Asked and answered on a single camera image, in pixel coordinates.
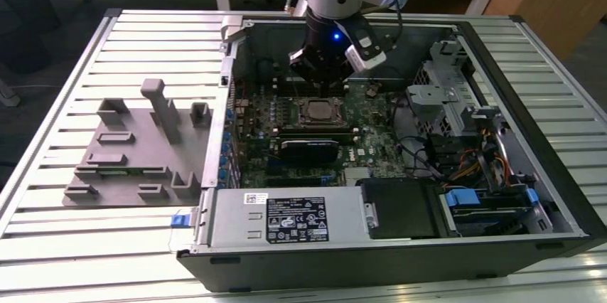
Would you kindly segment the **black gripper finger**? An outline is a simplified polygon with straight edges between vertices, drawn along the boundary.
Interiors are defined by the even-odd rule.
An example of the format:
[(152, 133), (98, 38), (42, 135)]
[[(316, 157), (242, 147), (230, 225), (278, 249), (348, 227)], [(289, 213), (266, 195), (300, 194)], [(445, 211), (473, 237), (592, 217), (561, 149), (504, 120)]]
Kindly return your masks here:
[(324, 64), (312, 48), (301, 48), (289, 54), (290, 70), (316, 88), (320, 97), (326, 96)]
[(334, 69), (326, 76), (324, 82), (324, 96), (338, 97), (345, 93), (344, 86), (348, 84), (348, 77), (353, 74), (350, 67)]

